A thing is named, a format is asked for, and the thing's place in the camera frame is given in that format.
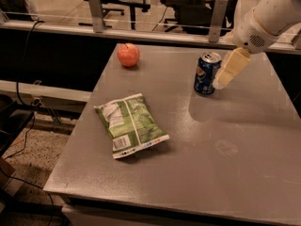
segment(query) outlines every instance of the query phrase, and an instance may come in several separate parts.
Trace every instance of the can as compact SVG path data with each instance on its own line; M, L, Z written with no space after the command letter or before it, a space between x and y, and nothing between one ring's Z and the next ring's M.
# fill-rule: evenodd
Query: can
M204 53L198 59L195 76L195 91L201 95L214 93L213 81L221 66L221 56L215 52Z

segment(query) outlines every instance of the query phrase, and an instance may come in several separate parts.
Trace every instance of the red apple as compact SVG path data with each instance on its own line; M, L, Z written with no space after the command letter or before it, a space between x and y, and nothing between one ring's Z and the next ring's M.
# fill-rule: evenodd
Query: red apple
M132 43L123 43L119 46L118 58L123 66L133 67L139 61L140 52L136 45Z

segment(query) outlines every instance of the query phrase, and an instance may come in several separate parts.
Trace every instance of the floor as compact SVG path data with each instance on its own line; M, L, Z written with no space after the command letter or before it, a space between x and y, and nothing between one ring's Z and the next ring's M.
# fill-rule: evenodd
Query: floor
M46 23L78 25L80 22L91 22L88 3L83 0L34 1L40 18ZM172 8L166 8L160 3L160 0L149 0L149 2L151 4L149 12L143 13L141 9L136 10L136 29L139 31L164 31L166 28L162 24L157 25L157 23L161 22L163 17L172 18ZM124 8L125 15L121 16L118 12L110 12L105 18L106 23L112 25L115 29L131 29L128 16L129 9L118 5L110 5L109 7ZM172 32L182 33L182 29L179 27ZM37 126L38 123L43 124L43 129ZM12 145L3 157L5 158L21 150L24 147L25 134L28 132L24 150L8 158L7 161L16 169L18 177L31 184L43 187L75 124L76 121L63 119L61 125L54 126L50 117L38 114L33 128L29 132L29 128L26 128L20 134L19 140L21 142ZM52 195L52 197L55 205L62 205L63 201L59 197L56 195ZM24 202L51 204L47 194L41 189L28 184L22 184L15 198ZM49 220L50 217L10 213L5 210L0 214L1 226L55 226L61 225L63 222L62 218L52 218L51 222Z

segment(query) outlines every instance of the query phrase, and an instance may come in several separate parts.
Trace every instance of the chip bag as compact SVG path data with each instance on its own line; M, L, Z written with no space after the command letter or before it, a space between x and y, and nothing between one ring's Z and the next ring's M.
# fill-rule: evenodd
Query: chip bag
M169 139L154 121L141 93L95 106L113 140L113 157L121 158Z

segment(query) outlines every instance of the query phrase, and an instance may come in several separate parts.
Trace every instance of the black cable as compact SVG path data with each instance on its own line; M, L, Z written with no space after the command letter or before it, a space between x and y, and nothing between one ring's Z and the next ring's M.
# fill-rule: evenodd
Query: black cable
M164 16L166 15L167 9L168 9L168 7L166 7L166 9L165 9L165 11L164 11L164 13L163 13L163 15L162 15L162 18L161 18L161 20L159 21L159 23L161 23L162 20L164 19Z
M23 59L22 59L21 65L20 65L20 69L19 69L18 76L17 76L17 81L16 81L16 90L17 90L17 96L18 96L18 99L20 100L20 102L21 102L23 105L26 105L26 106L30 106L30 105L26 104L26 103L22 100L22 98L21 98L21 95L20 95L20 92L19 92L19 80L20 80L22 68L23 68L23 65L24 65L25 59L26 59L26 53L27 53L27 47L28 47L29 37L30 37L32 31L35 29L35 27L36 27L38 24L41 24L41 23L45 23L45 22L42 21L42 20L36 21L36 22L34 23L34 25L32 26L31 30L29 31L28 35L27 35L26 43L25 43L25 48L24 48Z
M28 184L28 185L30 185L30 186L34 186L34 187L36 187L36 188L38 188L38 189L43 190L43 188L42 188L41 186L38 186L38 185L34 185L34 184L32 184L32 183L29 183L29 182L27 182L26 180L24 180L24 179L22 179L22 178L18 178L18 177L14 177L14 176L9 176L9 175L7 175L7 174L2 170L1 167L0 167L0 172L1 172L3 175L5 175L6 177L10 178L10 179L14 179L14 180L17 180L17 181L21 181L21 182L26 183L26 184ZM50 201L51 201L51 205L52 205L53 207L55 207L54 200L53 200L53 198L51 197L51 195L50 195L49 193L47 193L47 192L45 192L45 193L49 196ZM53 219L53 215L51 215L50 218L49 218L49 221L48 221L48 224L47 224L48 226L51 224L52 219Z
M29 129L26 131L26 133L25 133L24 147L23 147L20 151L18 151L18 152L16 152L16 153L13 153L13 154L10 154L10 155L8 155L7 157L5 157L5 158L4 158L5 160L7 160L8 158L11 158L12 156L16 155L17 153L22 152L22 151L25 149L25 147L26 147L26 142L27 142L27 134L28 134L28 132L30 132L31 129L34 127L34 124L35 124L35 118L36 118L36 117L34 116L33 119L32 119L32 124L31 124L30 128L29 128Z

